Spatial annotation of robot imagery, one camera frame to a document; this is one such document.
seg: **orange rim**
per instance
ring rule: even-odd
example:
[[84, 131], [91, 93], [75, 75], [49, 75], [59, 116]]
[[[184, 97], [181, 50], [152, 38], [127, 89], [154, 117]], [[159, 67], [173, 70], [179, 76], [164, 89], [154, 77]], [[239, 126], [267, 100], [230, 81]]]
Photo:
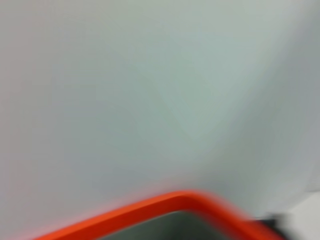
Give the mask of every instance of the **orange rim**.
[[175, 211], [193, 212], [237, 240], [281, 239], [263, 225], [246, 221], [249, 218], [220, 202], [205, 193], [175, 191], [81, 221], [36, 240], [94, 240]]

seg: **white surface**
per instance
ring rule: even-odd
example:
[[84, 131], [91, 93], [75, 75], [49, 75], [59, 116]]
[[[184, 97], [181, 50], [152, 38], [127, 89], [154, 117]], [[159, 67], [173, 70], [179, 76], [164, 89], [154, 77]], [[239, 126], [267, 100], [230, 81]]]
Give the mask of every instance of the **white surface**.
[[305, 200], [291, 208], [288, 223], [301, 240], [320, 239], [320, 193], [310, 194]]
[[257, 216], [303, 192], [309, 2], [0, 1], [0, 239], [180, 188]]

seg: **orange container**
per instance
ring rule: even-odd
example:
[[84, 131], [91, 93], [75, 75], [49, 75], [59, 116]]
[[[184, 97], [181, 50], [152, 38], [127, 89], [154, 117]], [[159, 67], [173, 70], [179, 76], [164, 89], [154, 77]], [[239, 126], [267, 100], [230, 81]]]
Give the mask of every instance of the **orange container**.
[[281, 240], [258, 222], [218, 197], [196, 191], [175, 191], [81, 221], [36, 240], [95, 240], [165, 214], [191, 212], [235, 240]]

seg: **plastic bin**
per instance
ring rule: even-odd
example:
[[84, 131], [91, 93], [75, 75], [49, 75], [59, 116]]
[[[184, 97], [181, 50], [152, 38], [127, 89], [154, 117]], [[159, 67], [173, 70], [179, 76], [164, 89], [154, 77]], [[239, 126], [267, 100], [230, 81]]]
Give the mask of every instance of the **plastic bin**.
[[218, 197], [171, 192], [76, 223], [37, 240], [281, 240]]

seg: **dark object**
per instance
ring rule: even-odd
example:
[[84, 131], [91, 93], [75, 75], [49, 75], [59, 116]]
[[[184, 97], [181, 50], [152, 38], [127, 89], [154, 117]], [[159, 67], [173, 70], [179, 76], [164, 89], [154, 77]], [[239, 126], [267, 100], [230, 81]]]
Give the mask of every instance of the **dark object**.
[[176, 211], [125, 228], [99, 240], [231, 240], [197, 215]]
[[286, 230], [282, 229], [282, 225], [286, 216], [283, 214], [273, 214], [268, 218], [259, 219], [258, 221], [283, 238], [283, 240], [294, 240]]

